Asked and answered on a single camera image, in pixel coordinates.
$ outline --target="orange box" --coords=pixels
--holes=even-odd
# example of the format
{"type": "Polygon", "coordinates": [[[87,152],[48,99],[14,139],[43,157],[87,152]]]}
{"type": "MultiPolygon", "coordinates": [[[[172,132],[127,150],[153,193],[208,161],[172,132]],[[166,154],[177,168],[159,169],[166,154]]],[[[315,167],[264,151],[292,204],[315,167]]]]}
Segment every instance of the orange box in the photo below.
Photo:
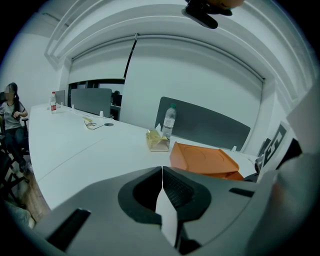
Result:
{"type": "Polygon", "coordinates": [[[210,177],[243,181],[239,165],[221,149],[174,143],[170,154],[172,167],[210,177]]]}

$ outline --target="gray desk divider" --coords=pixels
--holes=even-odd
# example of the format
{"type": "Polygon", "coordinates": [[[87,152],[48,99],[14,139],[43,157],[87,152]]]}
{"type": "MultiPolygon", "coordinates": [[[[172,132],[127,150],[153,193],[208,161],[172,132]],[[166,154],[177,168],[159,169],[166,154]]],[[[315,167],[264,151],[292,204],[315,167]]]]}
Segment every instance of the gray desk divider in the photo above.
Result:
{"type": "Polygon", "coordinates": [[[99,115],[103,111],[105,117],[110,117],[111,89],[85,88],[71,90],[71,105],[76,110],[99,115]]]}
{"type": "Polygon", "coordinates": [[[65,105],[65,90],[57,90],[55,91],[55,100],[56,103],[65,105]]]}
{"type": "Polygon", "coordinates": [[[210,146],[240,151],[250,127],[228,116],[174,98],[162,97],[154,127],[164,124],[171,103],[176,105],[177,117],[172,135],[210,146]]]}

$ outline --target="black hair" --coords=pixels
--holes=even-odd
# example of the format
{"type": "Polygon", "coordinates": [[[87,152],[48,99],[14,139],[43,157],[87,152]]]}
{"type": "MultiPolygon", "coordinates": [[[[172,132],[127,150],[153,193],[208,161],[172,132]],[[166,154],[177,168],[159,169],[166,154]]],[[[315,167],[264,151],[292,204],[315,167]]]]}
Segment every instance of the black hair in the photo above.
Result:
{"type": "Polygon", "coordinates": [[[20,110],[20,102],[19,102],[19,96],[18,96],[18,85],[15,82],[9,83],[8,87],[10,87],[11,90],[14,92],[14,98],[13,98],[13,104],[14,104],[14,112],[17,112],[20,110]]]}

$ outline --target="white desk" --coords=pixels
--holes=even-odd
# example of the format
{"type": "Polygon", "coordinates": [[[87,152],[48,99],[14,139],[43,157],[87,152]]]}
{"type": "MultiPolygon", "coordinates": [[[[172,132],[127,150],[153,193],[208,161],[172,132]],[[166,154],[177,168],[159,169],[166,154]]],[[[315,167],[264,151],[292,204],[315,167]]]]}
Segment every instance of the white desk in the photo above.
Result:
{"type": "MultiPolygon", "coordinates": [[[[80,114],[93,115],[75,112],[78,114],[64,106],[51,114],[47,104],[31,108],[30,157],[39,188],[51,209],[92,183],[149,167],[170,166],[175,141],[215,148],[172,136],[169,152],[151,152],[145,128],[95,117],[91,118],[95,122],[114,125],[89,130],[80,114]]],[[[253,162],[257,157],[225,152],[238,163],[243,177],[255,173],[253,162]]]]}

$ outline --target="person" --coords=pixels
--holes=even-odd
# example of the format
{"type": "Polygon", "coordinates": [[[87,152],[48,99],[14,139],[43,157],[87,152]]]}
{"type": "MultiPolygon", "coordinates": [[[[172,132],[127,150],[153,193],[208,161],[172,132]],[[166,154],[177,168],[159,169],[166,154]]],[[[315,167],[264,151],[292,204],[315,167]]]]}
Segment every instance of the person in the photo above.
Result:
{"type": "Polygon", "coordinates": [[[26,163],[22,154],[22,148],[29,151],[28,138],[20,119],[28,115],[27,110],[19,101],[18,86],[10,83],[4,92],[6,101],[0,107],[0,116],[4,118],[4,144],[14,159],[19,163],[20,170],[32,171],[31,164],[26,163]]]}

